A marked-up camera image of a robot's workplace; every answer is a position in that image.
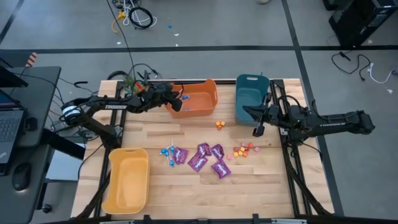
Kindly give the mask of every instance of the purple candy wrapper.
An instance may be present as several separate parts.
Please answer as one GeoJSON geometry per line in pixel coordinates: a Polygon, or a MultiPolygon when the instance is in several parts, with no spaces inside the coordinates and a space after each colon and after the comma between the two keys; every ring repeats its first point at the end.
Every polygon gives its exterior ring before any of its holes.
{"type": "Polygon", "coordinates": [[[207,143],[202,143],[198,145],[198,153],[202,157],[211,156],[210,146],[207,143]]]}
{"type": "Polygon", "coordinates": [[[213,155],[218,159],[218,160],[222,160],[224,157],[224,150],[223,147],[220,144],[217,144],[215,146],[213,146],[210,149],[211,153],[213,153],[213,155]]]}
{"type": "Polygon", "coordinates": [[[231,174],[231,170],[226,166],[225,162],[220,160],[211,165],[211,169],[218,174],[218,178],[222,179],[231,174]]]}
{"type": "Polygon", "coordinates": [[[196,153],[189,161],[188,165],[196,172],[199,172],[203,166],[207,163],[208,159],[201,157],[199,153],[196,153]]]}
{"type": "Polygon", "coordinates": [[[176,164],[184,164],[185,160],[187,160],[187,156],[188,156],[188,150],[181,149],[179,147],[175,148],[173,159],[176,164]]]}

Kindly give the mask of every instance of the yellow cable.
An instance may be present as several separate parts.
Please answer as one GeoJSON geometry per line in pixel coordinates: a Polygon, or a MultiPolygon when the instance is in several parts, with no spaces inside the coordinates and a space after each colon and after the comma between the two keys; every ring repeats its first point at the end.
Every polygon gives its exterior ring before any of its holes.
{"type": "Polygon", "coordinates": [[[112,22],[112,26],[111,26],[112,31],[113,31],[115,34],[119,33],[119,31],[116,31],[116,30],[113,28],[114,23],[115,23],[118,19],[124,19],[124,18],[126,18],[126,13],[124,13],[124,12],[122,12],[122,11],[119,11],[118,17],[116,18],[116,20],[114,20],[114,21],[112,22]]]}

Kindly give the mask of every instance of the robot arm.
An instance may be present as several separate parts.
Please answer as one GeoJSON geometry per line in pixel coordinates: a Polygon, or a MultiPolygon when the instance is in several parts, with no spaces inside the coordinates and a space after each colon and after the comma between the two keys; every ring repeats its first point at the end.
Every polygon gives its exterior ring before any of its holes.
{"type": "Polygon", "coordinates": [[[82,126],[96,133],[105,147],[115,149],[121,146],[121,138],[115,128],[108,124],[101,124],[92,116],[100,110],[126,110],[130,113],[142,113],[157,106],[170,103],[172,109],[180,111],[182,102],[179,92],[172,91],[169,83],[150,84],[139,93],[127,98],[110,98],[107,96],[91,96],[77,98],[62,106],[62,117],[69,126],[82,126]]]}
{"type": "Polygon", "coordinates": [[[310,111],[308,108],[292,105],[283,114],[279,105],[268,106],[270,101],[271,94],[268,93],[262,105],[243,106],[255,121],[260,122],[253,132],[255,137],[264,134],[264,122],[288,129],[291,140],[298,142],[303,142],[309,137],[342,132],[370,134],[375,128],[370,116],[364,111],[321,116],[316,110],[310,111]]]}

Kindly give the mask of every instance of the concrete floor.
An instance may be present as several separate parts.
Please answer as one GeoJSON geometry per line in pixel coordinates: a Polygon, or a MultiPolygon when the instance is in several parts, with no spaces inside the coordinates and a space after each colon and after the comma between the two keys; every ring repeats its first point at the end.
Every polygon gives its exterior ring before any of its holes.
{"type": "MultiPolygon", "coordinates": [[[[319,0],[287,0],[301,46],[338,45],[325,10],[319,0]]],[[[281,0],[266,6],[240,0],[142,0],[143,6],[159,21],[148,30],[123,27],[130,47],[183,47],[261,45],[293,46],[281,0]]],[[[0,1],[0,29],[16,3],[0,1]]],[[[35,66],[58,65],[61,77],[71,82],[89,81],[96,90],[100,81],[115,70],[131,66],[127,53],[108,52],[125,47],[120,34],[111,31],[112,15],[106,2],[96,0],[25,0],[1,49],[102,49],[95,54],[39,54],[35,66]]],[[[398,45],[398,13],[369,39],[370,45],[398,45]]],[[[369,136],[335,134],[326,137],[337,189],[344,214],[349,217],[398,219],[398,144],[396,109],[398,78],[384,85],[365,74],[346,75],[331,63],[336,51],[303,51],[309,82],[321,114],[365,110],[376,125],[369,136]]],[[[346,69],[356,65],[357,54],[374,62],[374,76],[383,80],[398,69],[398,50],[354,51],[346,69]]],[[[165,78],[235,78],[242,73],[264,72],[269,78],[301,78],[294,49],[133,52],[135,63],[148,63],[165,78]]],[[[65,100],[87,96],[87,92],[59,82],[65,100]]],[[[49,220],[65,220],[72,207],[75,184],[54,185],[45,201],[59,202],[49,220]]],[[[35,214],[34,221],[40,223],[35,214]]]]}

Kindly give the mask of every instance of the wooden tabletop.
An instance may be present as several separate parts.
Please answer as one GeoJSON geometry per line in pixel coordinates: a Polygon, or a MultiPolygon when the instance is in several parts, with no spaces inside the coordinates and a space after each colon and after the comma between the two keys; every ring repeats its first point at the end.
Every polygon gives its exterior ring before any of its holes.
{"type": "MultiPolygon", "coordinates": [[[[300,80],[285,79],[284,82],[287,95],[306,105],[300,80]]],[[[253,213],[258,213],[260,218],[294,216],[278,129],[266,125],[262,137],[253,137],[252,127],[238,126],[234,121],[235,86],[218,85],[217,88],[218,105],[210,116],[173,119],[164,107],[142,114],[127,114],[123,147],[141,147],[149,154],[149,200],[141,212],[113,215],[113,219],[141,220],[144,215],[153,219],[251,218],[253,213]],[[215,121],[219,120],[226,122],[221,131],[215,127],[215,121]],[[171,137],[176,146],[189,150],[187,160],[203,142],[210,146],[221,144],[226,155],[232,154],[233,147],[242,142],[252,142],[261,150],[250,151],[247,158],[231,161],[224,158],[232,174],[220,180],[210,169],[216,162],[213,156],[208,157],[208,163],[199,173],[187,164],[169,167],[159,151],[170,145],[171,137]]],[[[115,89],[116,81],[102,81],[99,96],[113,96],[115,89]]],[[[109,123],[110,116],[110,111],[99,111],[95,119],[105,124],[109,123]]],[[[305,143],[317,146],[315,139],[305,143]]],[[[85,157],[100,144],[100,140],[89,142],[85,157]]],[[[329,212],[333,212],[319,153],[307,146],[300,146],[299,151],[308,188],[329,212]]],[[[102,148],[81,168],[72,217],[84,209],[97,191],[103,156],[102,148]]],[[[303,200],[297,185],[296,189],[303,213],[303,200]]]]}

